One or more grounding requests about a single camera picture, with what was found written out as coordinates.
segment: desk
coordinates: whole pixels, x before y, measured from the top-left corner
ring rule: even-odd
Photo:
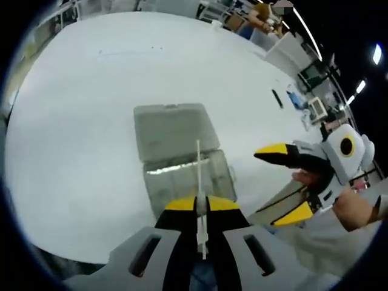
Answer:
[[[254,151],[320,139],[286,97],[293,80],[260,53],[227,30],[163,13],[66,26],[28,73],[8,127],[6,182],[27,239],[64,258],[106,263],[116,246],[154,225],[136,147],[137,105],[203,103],[234,168],[238,203],[246,215],[260,208],[291,170]]]

